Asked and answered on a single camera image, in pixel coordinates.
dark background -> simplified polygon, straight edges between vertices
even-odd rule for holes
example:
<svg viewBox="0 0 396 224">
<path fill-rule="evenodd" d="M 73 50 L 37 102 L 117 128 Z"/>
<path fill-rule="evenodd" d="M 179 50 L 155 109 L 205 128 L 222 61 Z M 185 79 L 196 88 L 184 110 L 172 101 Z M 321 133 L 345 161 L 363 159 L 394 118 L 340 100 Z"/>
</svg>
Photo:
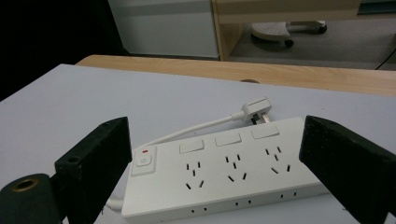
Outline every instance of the dark background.
<svg viewBox="0 0 396 224">
<path fill-rule="evenodd" d="M 128 55 L 107 0 L 10 1 L 0 14 L 0 101 L 60 63 Z"/>
</svg>

white table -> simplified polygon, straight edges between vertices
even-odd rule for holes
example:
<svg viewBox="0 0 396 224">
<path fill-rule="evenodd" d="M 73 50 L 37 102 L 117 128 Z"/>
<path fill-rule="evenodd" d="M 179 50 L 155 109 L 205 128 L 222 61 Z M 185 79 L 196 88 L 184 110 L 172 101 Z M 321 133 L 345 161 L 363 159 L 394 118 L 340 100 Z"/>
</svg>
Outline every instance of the white table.
<svg viewBox="0 0 396 224">
<path fill-rule="evenodd" d="M 396 153 L 396 98 L 341 91 L 60 65 L 0 103 L 0 187 L 53 163 L 100 123 L 127 116 L 132 147 L 223 118 L 267 96 L 273 120 L 332 119 Z M 228 123 L 196 134 L 242 127 Z M 114 195 L 123 196 L 126 173 Z M 356 223 L 332 195 L 270 204 L 172 223 Z M 96 223 L 126 223 L 105 209 Z"/>
</svg>

switch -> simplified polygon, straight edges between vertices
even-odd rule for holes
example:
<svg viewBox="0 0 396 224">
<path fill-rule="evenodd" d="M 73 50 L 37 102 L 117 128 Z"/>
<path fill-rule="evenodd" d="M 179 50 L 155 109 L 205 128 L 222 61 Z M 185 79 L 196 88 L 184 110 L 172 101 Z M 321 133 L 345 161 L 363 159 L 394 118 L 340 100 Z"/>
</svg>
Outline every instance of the switch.
<svg viewBox="0 0 396 224">
<path fill-rule="evenodd" d="M 191 151 L 202 150 L 204 148 L 205 148 L 204 140 L 198 140 L 198 141 L 194 141 L 194 142 L 185 143 L 185 144 L 180 145 L 180 154 L 186 153 L 186 152 L 191 152 Z"/>
<path fill-rule="evenodd" d="M 151 155 L 142 155 L 136 161 L 136 166 L 145 166 L 151 163 Z"/>
<path fill-rule="evenodd" d="M 157 147 L 141 147 L 134 150 L 132 176 L 155 172 Z"/>
<path fill-rule="evenodd" d="M 216 146 L 218 147 L 236 144 L 240 142 L 242 142 L 242 139 L 239 133 L 228 133 L 223 136 L 216 137 Z"/>
<path fill-rule="evenodd" d="M 251 131 L 251 134 L 253 135 L 254 139 L 260 139 L 260 138 L 279 135 L 279 130 L 277 129 L 276 126 L 273 126 L 273 125 L 267 126 L 266 125 L 264 127 L 260 127 L 259 129 Z"/>
</svg>

power strip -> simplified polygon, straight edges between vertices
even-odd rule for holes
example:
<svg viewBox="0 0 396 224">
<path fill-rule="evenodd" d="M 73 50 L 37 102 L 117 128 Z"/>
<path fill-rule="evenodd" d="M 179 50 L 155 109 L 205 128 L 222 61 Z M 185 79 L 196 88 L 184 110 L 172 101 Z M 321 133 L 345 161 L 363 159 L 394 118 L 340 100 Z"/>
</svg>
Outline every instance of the power strip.
<svg viewBox="0 0 396 224">
<path fill-rule="evenodd" d="M 303 130 L 284 119 L 137 148 L 122 215 L 156 223 L 327 193 L 299 161 Z"/>
</svg>

power button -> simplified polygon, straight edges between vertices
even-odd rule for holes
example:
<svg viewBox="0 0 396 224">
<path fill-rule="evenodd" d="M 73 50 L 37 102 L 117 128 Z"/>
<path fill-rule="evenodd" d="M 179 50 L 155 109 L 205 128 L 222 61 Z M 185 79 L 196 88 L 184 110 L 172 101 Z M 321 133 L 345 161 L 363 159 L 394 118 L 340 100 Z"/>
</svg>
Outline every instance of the power button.
<svg viewBox="0 0 396 224">
<path fill-rule="evenodd" d="M 157 148 L 140 147 L 134 150 L 132 176 L 149 175 L 155 172 Z"/>
<path fill-rule="evenodd" d="M 145 166 L 151 163 L 151 156 L 150 155 L 141 155 L 137 158 L 136 166 Z"/>
</svg>

